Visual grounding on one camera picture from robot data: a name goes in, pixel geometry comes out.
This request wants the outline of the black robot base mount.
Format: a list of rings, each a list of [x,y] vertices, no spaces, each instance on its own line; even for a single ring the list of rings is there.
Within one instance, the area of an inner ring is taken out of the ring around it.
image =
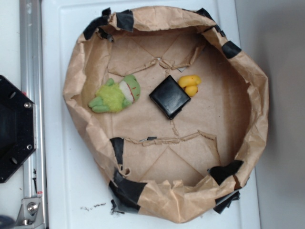
[[[34,103],[0,77],[0,182],[7,182],[35,150]]]

